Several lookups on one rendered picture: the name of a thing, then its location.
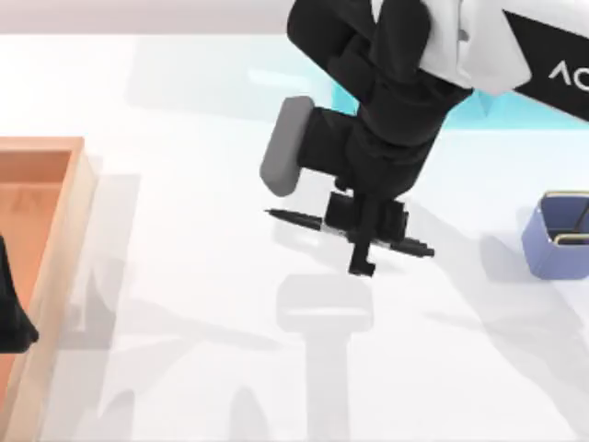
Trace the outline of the black pen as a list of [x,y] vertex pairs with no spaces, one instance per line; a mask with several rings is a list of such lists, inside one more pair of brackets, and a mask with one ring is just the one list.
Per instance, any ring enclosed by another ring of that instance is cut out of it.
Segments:
[[[336,227],[328,226],[319,216],[276,208],[267,209],[266,213],[283,222],[310,230],[321,231],[332,236],[346,238],[349,243],[353,243],[350,233]],[[435,250],[433,248],[430,248],[426,243],[414,238],[404,238],[402,241],[398,242],[387,242],[382,239],[373,239],[372,244],[383,249],[393,250],[418,258],[433,257],[435,255]]]

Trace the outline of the light blue rack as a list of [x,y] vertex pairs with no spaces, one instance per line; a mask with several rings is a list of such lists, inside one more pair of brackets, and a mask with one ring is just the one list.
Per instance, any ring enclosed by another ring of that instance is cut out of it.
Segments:
[[[581,87],[582,99],[589,110],[589,67],[572,75],[572,86]],[[354,115],[358,101],[343,87],[334,83],[332,109]],[[475,90],[456,106],[445,120],[445,128],[452,130],[589,130],[589,122],[552,109],[532,99],[509,92],[490,96]]]

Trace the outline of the blue pen holder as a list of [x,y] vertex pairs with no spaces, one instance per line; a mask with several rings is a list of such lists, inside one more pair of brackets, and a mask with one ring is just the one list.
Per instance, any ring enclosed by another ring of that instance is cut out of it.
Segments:
[[522,234],[530,273],[543,280],[589,277],[589,192],[545,192]]

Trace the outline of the salmon shallow box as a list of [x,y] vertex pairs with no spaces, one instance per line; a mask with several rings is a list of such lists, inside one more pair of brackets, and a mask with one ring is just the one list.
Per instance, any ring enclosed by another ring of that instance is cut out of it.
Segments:
[[97,178],[81,137],[0,136],[0,234],[40,332],[0,355],[0,442],[37,442]]

